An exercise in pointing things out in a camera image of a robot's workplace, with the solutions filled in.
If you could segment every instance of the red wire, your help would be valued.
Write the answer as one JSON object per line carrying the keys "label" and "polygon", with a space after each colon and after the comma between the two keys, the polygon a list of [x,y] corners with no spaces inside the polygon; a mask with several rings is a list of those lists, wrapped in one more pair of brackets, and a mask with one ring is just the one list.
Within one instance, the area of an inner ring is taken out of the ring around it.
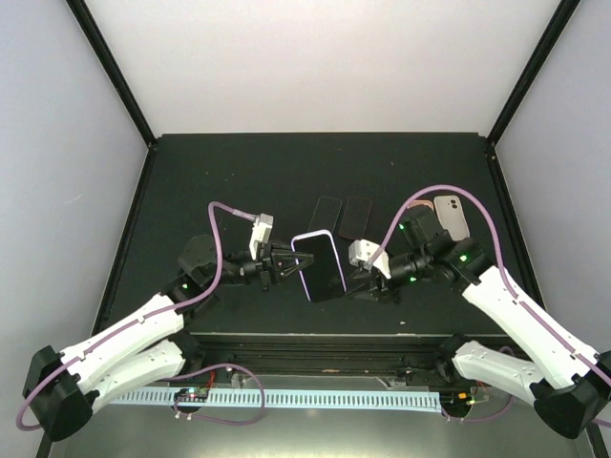
{"label": "red wire", "polygon": [[480,381],[477,381],[477,384],[479,386],[481,386],[482,388],[484,388],[484,391],[486,391],[486,393],[490,394],[490,390],[488,389],[487,386],[485,386],[484,384],[482,384]]}
{"label": "red wire", "polygon": [[208,380],[208,383],[206,384],[206,388],[211,388],[212,384],[214,383],[214,376],[216,374],[216,371],[213,370],[212,372],[210,372],[210,380]]}

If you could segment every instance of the wire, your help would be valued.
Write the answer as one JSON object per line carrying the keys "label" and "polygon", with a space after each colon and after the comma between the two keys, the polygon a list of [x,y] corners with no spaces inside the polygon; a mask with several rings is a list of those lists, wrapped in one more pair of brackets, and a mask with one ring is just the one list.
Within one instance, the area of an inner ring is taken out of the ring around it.
{"label": "wire", "polygon": [[216,372],[214,370],[210,372],[210,380],[208,380],[208,383],[206,384],[206,388],[210,389],[212,387],[212,384],[214,383],[215,374]]}
{"label": "wire", "polygon": [[[499,348],[498,351],[500,351],[502,353],[509,353],[510,355],[514,356],[514,351],[509,346],[503,346],[503,347]],[[492,415],[488,415],[487,417],[481,417],[481,418],[458,418],[458,417],[453,417],[453,416],[451,416],[446,411],[445,408],[443,408],[443,406],[441,407],[441,414],[444,417],[446,417],[448,419],[448,421],[456,420],[456,421],[459,421],[461,423],[485,423],[485,422],[490,422],[492,420],[496,420],[501,415],[504,415],[505,413],[507,413],[512,408],[512,405],[514,404],[515,401],[516,401],[516,398],[514,396],[510,396],[509,397],[509,401],[507,402],[505,407],[503,407],[497,413],[493,413]]]}
{"label": "wire", "polygon": [[[205,298],[207,298],[208,296],[210,296],[210,294],[212,294],[215,288],[219,285],[219,282],[221,281],[221,273],[222,273],[222,246],[221,246],[221,235],[219,233],[219,226],[217,224],[217,219],[214,216],[215,208],[220,208],[221,210],[224,210],[225,212],[230,213],[231,215],[234,215],[236,217],[243,218],[243,219],[248,219],[250,221],[254,221],[256,218],[255,215],[250,215],[249,213],[242,212],[235,208],[224,205],[223,203],[210,202],[208,204],[208,217],[210,218],[210,225],[212,226],[212,235],[214,237],[214,243],[215,243],[215,247],[217,250],[217,270],[215,272],[215,276],[214,276],[214,279],[212,280],[212,283],[210,283],[210,286],[208,286],[208,288],[206,288],[205,291],[203,291],[201,294],[199,294],[195,298],[192,298],[192,299],[189,299],[183,302],[173,303],[172,305],[168,305],[166,307],[162,307],[153,312],[149,312],[143,316],[144,320],[147,320],[151,317],[159,315],[160,313],[167,312],[169,310],[178,310],[180,308],[188,307],[189,305],[193,305],[194,303],[200,302],[204,300]],[[41,428],[40,425],[25,425],[23,423],[23,416],[25,415],[28,407],[32,404],[32,401],[34,400],[34,398],[38,396],[38,394],[43,389],[45,389],[45,387],[53,379],[55,379],[59,374],[61,374],[64,370],[68,369],[71,365],[75,364],[78,361],[83,361],[88,354],[90,354],[91,352],[99,348],[101,345],[105,344],[106,342],[110,341],[113,337],[117,336],[121,332],[125,331],[126,329],[129,329],[130,327],[138,323],[139,323],[138,319],[133,319],[132,321],[125,323],[118,329],[115,329],[113,332],[109,333],[108,335],[104,336],[103,338],[99,339],[98,341],[94,342],[91,346],[86,348],[83,351],[83,359],[79,357],[74,357],[71,360],[69,360],[67,363],[61,365],[56,370],[54,370],[45,379],[43,379],[43,381],[40,382],[40,384],[38,384],[32,390],[32,392],[26,397],[21,407],[19,407],[19,411],[17,412],[17,417],[15,419],[15,424],[17,425],[17,428],[21,429],[22,431],[34,431],[34,430],[40,429]]]}
{"label": "wire", "polygon": [[596,423],[600,427],[611,427],[610,422],[605,422],[604,420],[600,420],[598,418],[595,418],[594,420],[592,420],[592,423]]}
{"label": "wire", "polygon": [[485,386],[484,384],[482,384],[479,380],[477,381],[477,389],[481,386],[482,388],[484,388],[484,391],[486,391],[487,394],[490,394],[490,389],[488,389],[487,386]]}
{"label": "wire", "polygon": [[207,422],[212,422],[212,423],[220,423],[221,425],[228,425],[230,427],[247,427],[248,425],[257,423],[259,420],[262,419],[262,417],[265,415],[265,391],[263,390],[263,385],[261,384],[261,381],[257,378],[255,374],[253,374],[247,368],[242,367],[241,365],[230,364],[230,363],[214,364],[214,365],[205,367],[204,369],[196,370],[195,372],[192,372],[190,374],[178,375],[177,377],[171,377],[169,379],[164,379],[164,380],[173,381],[173,382],[179,381],[179,380],[186,380],[186,379],[190,379],[192,377],[196,377],[201,374],[205,374],[206,372],[210,372],[211,370],[221,369],[224,367],[229,367],[232,369],[239,370],[245,373],[246,375],[249,375],[250,378],[252,378],[252,380],[255,381],[255,384],[257,384],[257,387],[259,388],[259,392],[261,393],[261,406],[259,407],[259,412],[257,413],[257,415],[255,415],[250,420],[245,420],[243,422],[235,422],[232,420],[223,420],[223,418],[209,417],[207,415],[199,415],[199,414],[193,414],[193,413],[185,414],[184,412],[179,411],[179,400],[176,399],[174,402],[173,409],[177,413],[178,416],[186,415],[187,417],[197,418],[198,420],[205,420]]}
{"label": "wire", "polygon": [[560,342],[562,346],[564,346],[564,348],[566,348],[571,353],[571,355],[574,355],[578,360],[584,363],[590,370],[592,370],[595,374],[597,374],[606,384],[608,384],[611,387],[611,377],[609,377],[604,372],[602,372],[602,370],[596,367],[595,364],[592,364],[583,355],[577,353],[577,350],[572,345],[570,345],[566,341],[566,339],[560,336],[559,333],[556,331],[556,329],[554,329],[548,322],[546,322],[543,318],[541,318],[539,314],[528,303],[526,303],[525,301],[520,301],[518,299],[517,292],[515,291],[514,287],[511,285],[511,283],[509,282],[509,279],[507,278],[507,272],[503,264],[503,255],[500,251],[500,241],[498,239],[498,232],[496,231],[495,222],[493,221],[492,217],[490,216],[490,213],[488,213],[488,210],[486,210],[484,205],[469,191],[465,191],[464,189],[459,188],[457,186],[452,186],[451,184],[436,184],[434,186],[428,186],[424,189],[421,189],[417,193],[413,194],[410,198],[408,198],[404,202],[401,208],[399,208],[399,211],[396,213],[396,215],[394,216],[394,219],[392,220],[392,223],[390,224],[390,228],[388,232],[386,233],[386,236],[384,237],[382,244],[373,253],[373,256],[368,261],[367,265],[371,267],[373,263],[375,262],[375,260],[377,260],[378,257],[386,250],[386,247],[390,241],[390,237],[392,236],[394,232],[394,228],[399,223],[399,219],[403,216],[405,211],[408,209],[409,205],[414,200],[424,196],[427,193],[431,193],[434,191],[452,191],[452,192],[458,193],[459,195],[470,200],[475,205],[475,207],[477,207],[477,210],[479,210],[482,216],[484,217],[484,219],[486,219],[486,223],[488,224],[488,228],[490,229],[490,233],[493,238],[493,244],[495,246],[495,257],[496,257],[496,263],[498,264],[498,271],[500,273],[500,277],[503,280],[503,283],[505,284],[505,287],[507,288],[507,291],[509,291],[509,294],[511,294],[514,300],[516,300],[517,303],[519,303],[531,315],[531,317],[535,319],[535,321],[537,321],[546,331],[552,334],[552,336],[554,336],[556,340]]}

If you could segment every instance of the black frame edge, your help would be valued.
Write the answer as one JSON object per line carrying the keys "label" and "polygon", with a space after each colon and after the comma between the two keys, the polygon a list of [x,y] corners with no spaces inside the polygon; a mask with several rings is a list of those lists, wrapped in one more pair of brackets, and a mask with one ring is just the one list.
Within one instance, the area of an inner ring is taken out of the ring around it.
{"label": "black frame edge", "polygon": [[66,0],[66,3],[72,10],[76,21],[80,25],[80,28],[85,33],[87,40],[94,49],[97,59],[102,64],[102,67],[106,71],[106,74],[108,74],[108,77],[111,79],[116,92],[123,101],[123,105],[125,105],[127,112],[134,121],[134,124],[136,124],[140,135],[142,135],[144,143],[146,143],[148,147],[153,146],[157,141],[155,135],[144,117],[144,113],[138,106],[136,98],[134,97],[134,94],[132,94],[132,90],[127,84],[127,81],[116,63],[110,48],[106,44],[106,40],[104,40],[104,36],[102,35],[102,32],[94,20],[94,17],[89,11],[85,0]]}
{"label": "black frame edge", "polygon": [[538,72],[541,70],[541,67],[554,48],[554,45],[556,45],[558,38],[571,19],[579,2],[580,0],[561,0],[558,4],[554,15],[545,28],[545,32],[539,38],[535,50],[526,63],[526,67],[524,67],[509,98],[505,102],[505,106],[498,115],[493,129],[488,134],[488,142],[493,146],[498,143],[505,129],[507,129],[507,126],[509,126],[509,123],[512,121],[524,96],[528,93]]}
{"label": "black frame edge", "polygon": [[509,231],[509,237],[512,241],[514,253],[516,254],[517,267],[524,281],[524,290],[528,295],[535,300],[538,304],[543,306],[543,297],[541,291],[538,288],[537,278],[535,276],[535,269],[531,264],[530,257],[528,255],[528,249],[526,248],[526,242],[522,236],[522,231],[519,227],[517,220],[516,210],[512,203],[509,195],[509,189],[505,181],[505,176],[498,163],[498,157],[496,156],[495,147],[489,145],[486,150],[486,160],[488,161],[488,168],[490,169],[490,175],[495,185],[496,196],[500,203],[500,210],[505,219],[507,230]]}
{"label": "black frame edge", "polygon": [[585,427],[585,432],[590,440],[590,445],[592,446],[592,452],[594,453],[595,458],[609,458],[609,452],[604,444],[604,439],[602,439],[600,428],[591,423]]}
{"label": "black frame edge", "polygon": [[144,200],[144,195],[146,194],[146,188],[149,184],[151,173],[153,172],[153,165],[155,163],[155,158],[157,157],[157,152],[157,146],[149,148],[146,158],[144,159],[144,165],[142,166],[142,172],[137,182],[134,199],[132,200],[132,205],[123,229],[123,234],[121,234],[121,239],[116,250],[113,267],[111,268],[111,273],[108,278],[108,282],[106,283],[106,288],[104,289],[104,295],[102,296],[99,311],[95,317],[92,335],[97,334],[101,330],[101,326],[108,320],[113,309],[116,289],[118,287],[118,282],[121,279],[123,265],[125,264],[125,259],[127,258],[132,236],[134,235],[134,230],[136,229],[137,217],[140,213],[140,207],[142,206],[142,201]]}

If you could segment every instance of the smartphone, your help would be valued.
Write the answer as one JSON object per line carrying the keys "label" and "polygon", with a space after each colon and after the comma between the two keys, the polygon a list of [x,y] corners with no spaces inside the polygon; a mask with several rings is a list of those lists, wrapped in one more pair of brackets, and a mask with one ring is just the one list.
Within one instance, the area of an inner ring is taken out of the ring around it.
{"label": "smartphone", "polygon": [[349,197],[340,223],[340,237],[349,240],[362,239],[365,236],[370,211],[370,198]]}
{"label": "smartphone", "polygon": [[452,240],[466,239],[470,235],[469,226],[462,212],[460,198],[458,196],[438,196],[433,202],[439,222],[444,229],[448,229]]}
{"label": "smartphone", "polygon": [[295,236],[291,246],[293,251],[314,255],[314,262],[299,273],[310,302],[328,301],[344,296],[346,281],[333,236],[328,230]]}
{"label": "smartphone", "polygon": [[430,207],[431,210],[435,211],[435,207],[432,206],[432,202],[430,200],[413,200],[410,202],[410,205],[408,205],[408,208],[417,207],[418,205],[426,205],[427,207]]}
{"label": "smartphone", "polygon": [[343,204],[344,203],[338,198],[321,196],[316,204],[316,209],[314,209],[314,214],[307,227],[307,232],[327,229],[332,233],[335,230],[337,218],[340,216]]}

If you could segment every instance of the gray floor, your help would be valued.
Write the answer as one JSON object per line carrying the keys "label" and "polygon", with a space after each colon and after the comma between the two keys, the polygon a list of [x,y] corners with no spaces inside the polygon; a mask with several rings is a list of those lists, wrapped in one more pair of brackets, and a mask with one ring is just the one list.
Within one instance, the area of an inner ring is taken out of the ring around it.
{"label": "gray floor", "polygon": [[[253,411],[214,413],[243,419]],[[447,424],[439,415],[415,412],[276,409],[250,427],[176,420],[165,407],[108,406],[55,445],[51,456],[568,458],[591,456],[584,439],[557,436],[526,405],[483,425]]]}

